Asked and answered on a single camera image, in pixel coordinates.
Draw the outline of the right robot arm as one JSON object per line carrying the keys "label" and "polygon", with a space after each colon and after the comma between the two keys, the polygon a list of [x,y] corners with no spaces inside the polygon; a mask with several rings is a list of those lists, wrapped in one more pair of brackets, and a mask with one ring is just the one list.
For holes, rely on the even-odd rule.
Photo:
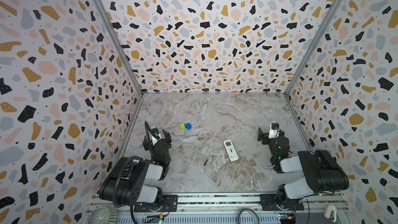
{"label": "right robot arm", "polygon": [[258,141],[269,147],[270,163],[278,174],[302,172],[303,177],[278,187],[272,203],[281,210],[298,209],[300,201],[316,194],[332,195],[349,187],[343,169],[326,150],[298,151],[290,157],[290,141],[278,127],[258,130]]}

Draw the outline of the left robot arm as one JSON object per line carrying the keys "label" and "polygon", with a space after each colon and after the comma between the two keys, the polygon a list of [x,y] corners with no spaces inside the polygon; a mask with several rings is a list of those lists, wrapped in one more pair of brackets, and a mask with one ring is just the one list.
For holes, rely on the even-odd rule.
{"label": "left robot arm", "polygon": [[169,171],[170,133],[153,128],[147,131],[143,146],[151,153],[151,160],[121,157],[102,183],[98,192],[100,199],[111,202],[114,207],[141,205],[152,211],[162,208],[162,189],[147,182],[164,180]]}

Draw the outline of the white remote control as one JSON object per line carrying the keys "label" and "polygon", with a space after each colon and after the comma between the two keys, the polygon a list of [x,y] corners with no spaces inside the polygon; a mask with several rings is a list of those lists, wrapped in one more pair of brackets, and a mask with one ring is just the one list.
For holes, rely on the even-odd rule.
{"label": "white remote control", "polygon": [[231,140],[223,141],[224,147],[227,151],[230,161],[237,161],[239,159],[237,152]]}

